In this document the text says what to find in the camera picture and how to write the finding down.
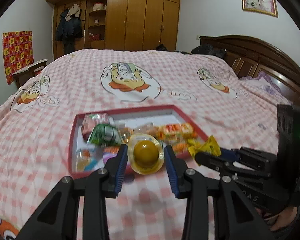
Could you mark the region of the person right hand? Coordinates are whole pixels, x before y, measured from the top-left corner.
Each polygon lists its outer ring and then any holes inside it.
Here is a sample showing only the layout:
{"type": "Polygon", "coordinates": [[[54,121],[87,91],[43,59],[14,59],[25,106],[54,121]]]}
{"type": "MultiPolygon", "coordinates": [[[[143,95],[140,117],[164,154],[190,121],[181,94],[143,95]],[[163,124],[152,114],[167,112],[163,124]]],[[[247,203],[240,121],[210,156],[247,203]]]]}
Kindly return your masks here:
{"type": "Polygon", "coordinates": [[[296,228],[296,224],[300,220],[300,206],[289,206],[277,215],[266,213],[258,208],[255,209],[262,216],[276,239],[285,239],[296,228]]]}

